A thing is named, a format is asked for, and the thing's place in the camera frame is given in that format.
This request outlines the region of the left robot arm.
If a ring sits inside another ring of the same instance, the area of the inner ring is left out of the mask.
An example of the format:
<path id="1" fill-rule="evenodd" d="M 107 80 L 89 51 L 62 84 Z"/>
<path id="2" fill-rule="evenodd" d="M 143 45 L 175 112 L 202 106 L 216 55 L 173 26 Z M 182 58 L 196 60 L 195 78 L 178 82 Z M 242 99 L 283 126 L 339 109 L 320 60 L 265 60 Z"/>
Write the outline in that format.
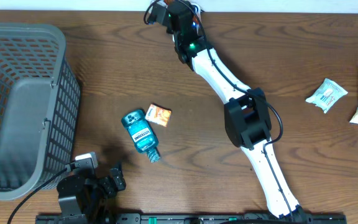
<path id="1" fill-rule="evenodd" d="M 57 185 L 58 203 L 62 211 L 57 223 L 116 223 L 107 200 L 126 189 L 121 164 L 109 170 L 109 175 L 97 177 L 92 159 L 82 159 L 69 165 L 72 175 Z"/>

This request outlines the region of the small orange tissue pack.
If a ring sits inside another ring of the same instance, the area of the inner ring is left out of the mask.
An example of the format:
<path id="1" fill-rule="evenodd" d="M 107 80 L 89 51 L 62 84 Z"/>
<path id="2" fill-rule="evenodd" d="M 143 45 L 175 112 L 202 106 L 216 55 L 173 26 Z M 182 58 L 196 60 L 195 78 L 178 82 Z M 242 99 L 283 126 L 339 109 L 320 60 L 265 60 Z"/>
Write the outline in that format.
<path id="1" fill-rule="evenodd" d="M 145 119 L 149 122 L 167 127 L 167 124 L 172 115 L 172 111 L 159 107 L 155 104 L 150 104 L 146 114 Z"/>

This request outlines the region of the orange chocolate bar wrapper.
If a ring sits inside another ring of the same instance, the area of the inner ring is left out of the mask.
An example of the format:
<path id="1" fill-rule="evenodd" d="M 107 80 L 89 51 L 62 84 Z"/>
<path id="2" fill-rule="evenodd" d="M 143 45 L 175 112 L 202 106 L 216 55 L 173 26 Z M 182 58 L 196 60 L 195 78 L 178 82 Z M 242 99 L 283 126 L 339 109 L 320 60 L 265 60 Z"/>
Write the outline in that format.
<path id="1" fill-rule="evenodd" d="M 166 4 L 166 5 L 169 5 L 169 4 L 171 4 L 172 2 L 174 2 L 175 0 L 163 0 L 164 1 L 164 3 Z"/>

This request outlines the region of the pale green snack packet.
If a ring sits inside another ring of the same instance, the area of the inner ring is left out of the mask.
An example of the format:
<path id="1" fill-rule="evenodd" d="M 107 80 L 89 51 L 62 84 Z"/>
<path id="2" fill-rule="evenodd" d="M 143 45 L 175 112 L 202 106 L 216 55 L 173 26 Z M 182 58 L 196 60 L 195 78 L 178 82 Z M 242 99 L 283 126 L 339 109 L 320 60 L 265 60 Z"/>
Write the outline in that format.
<path id="1" fill-rule="evenodd" d="M 323 113 L 327 113 L 335 102 L 347 94 L 348 92 L 343 87 L 325 78 L 321 86 L 305 101 L 321 108 Z"/>

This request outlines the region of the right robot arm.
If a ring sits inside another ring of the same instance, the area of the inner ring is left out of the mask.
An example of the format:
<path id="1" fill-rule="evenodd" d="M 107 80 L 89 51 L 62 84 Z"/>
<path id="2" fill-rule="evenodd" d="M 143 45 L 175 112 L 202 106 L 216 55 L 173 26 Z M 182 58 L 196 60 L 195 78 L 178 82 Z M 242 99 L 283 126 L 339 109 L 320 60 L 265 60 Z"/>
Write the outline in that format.
<path id="1" fill-rule="evenodd" d="M 205 79 L 224 106 L 226 134 L 247 156 L 264 191 L 269 212 L 279 220 L 300 223 L 304 215 L 275 157 L 270 114 L 276 114 L 260 88 L 250 88 L 222 63 L 208 42 L 201 21 L 188 1 L 172 1 L 166 17 L 179 59 Z"/>

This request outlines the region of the blue Listerine mouthwash bottle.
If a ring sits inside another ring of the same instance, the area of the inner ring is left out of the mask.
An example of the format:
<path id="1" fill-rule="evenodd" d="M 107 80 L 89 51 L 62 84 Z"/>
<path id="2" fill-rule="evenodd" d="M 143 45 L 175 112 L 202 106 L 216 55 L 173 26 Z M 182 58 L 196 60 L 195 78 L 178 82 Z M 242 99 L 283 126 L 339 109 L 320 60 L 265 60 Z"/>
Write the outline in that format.
<path id="1" fill-rule="evenodd" d="M 144 111 L 131 111 L 122 117 L 121 123 L 129 133 L 136 151 L 139 154 L 146 154 L 151 163 L 158 162 L 160 160 L 157 150 L 159 141 L 145 119 Z"/>

